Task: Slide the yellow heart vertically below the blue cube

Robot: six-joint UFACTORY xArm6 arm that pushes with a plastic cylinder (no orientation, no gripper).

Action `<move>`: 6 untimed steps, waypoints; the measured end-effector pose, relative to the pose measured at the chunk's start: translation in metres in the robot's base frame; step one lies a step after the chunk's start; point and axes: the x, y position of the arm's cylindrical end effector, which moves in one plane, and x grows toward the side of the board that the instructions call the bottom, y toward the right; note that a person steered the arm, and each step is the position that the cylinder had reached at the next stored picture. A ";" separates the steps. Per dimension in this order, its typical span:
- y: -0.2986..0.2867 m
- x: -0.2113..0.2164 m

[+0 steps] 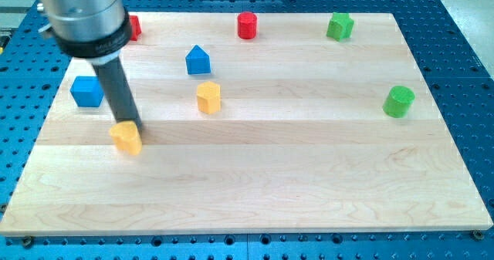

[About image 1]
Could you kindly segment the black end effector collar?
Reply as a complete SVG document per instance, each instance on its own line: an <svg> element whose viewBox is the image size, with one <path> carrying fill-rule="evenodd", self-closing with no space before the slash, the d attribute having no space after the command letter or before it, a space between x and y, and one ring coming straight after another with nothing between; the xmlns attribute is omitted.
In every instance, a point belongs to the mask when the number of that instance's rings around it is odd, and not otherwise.
<svg viewBox="0 0 494 260"><path fill-rule="evenodd" d="M133 29L130 23L130 16L125 9L121 26L108 36L89 42L62 39L57 34L54 35L54 38L60 50L68 56L95 59L108 56L122 49L130 41L132 34Z"/></svg>

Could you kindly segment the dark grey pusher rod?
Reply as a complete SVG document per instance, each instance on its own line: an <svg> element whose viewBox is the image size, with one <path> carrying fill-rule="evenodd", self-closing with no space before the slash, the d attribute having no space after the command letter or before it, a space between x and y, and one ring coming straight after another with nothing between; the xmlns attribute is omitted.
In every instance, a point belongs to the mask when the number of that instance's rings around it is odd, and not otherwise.
<svg viewBox="0 0 494 260"><path fill-rule="evenodd" d="M119 123L134 121L142 129L142 121L130 90L124 68L117 56L105 63L92 63L113 118Z"/></svg>

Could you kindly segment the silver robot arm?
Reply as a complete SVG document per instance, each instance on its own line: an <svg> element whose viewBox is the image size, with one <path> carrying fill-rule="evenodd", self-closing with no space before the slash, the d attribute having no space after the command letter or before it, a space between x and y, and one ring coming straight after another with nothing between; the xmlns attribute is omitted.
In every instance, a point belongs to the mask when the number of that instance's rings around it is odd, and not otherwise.
<svg viewBox="0 0 494 260"><path fill-rule="evenodd" d="M65 54L85 59L92 67L114 119L142 121L120 50L130 41L132 25L122 0L40 0L49 24L40 32L53 37Z"/></svg>

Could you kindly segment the red block behind arm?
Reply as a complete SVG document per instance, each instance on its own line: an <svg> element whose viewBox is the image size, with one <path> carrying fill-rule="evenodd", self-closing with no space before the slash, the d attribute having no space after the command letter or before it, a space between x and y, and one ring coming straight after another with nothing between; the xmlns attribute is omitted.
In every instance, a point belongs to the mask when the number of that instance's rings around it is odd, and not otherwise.
<svg viewBox="0 0 494 260"><path fill-rule="evenodd" d="M140 27L140 20L137 15L130 15L129 19L132 28L132 35L130 37L130 40L136 42L142 33Z"/></svg>

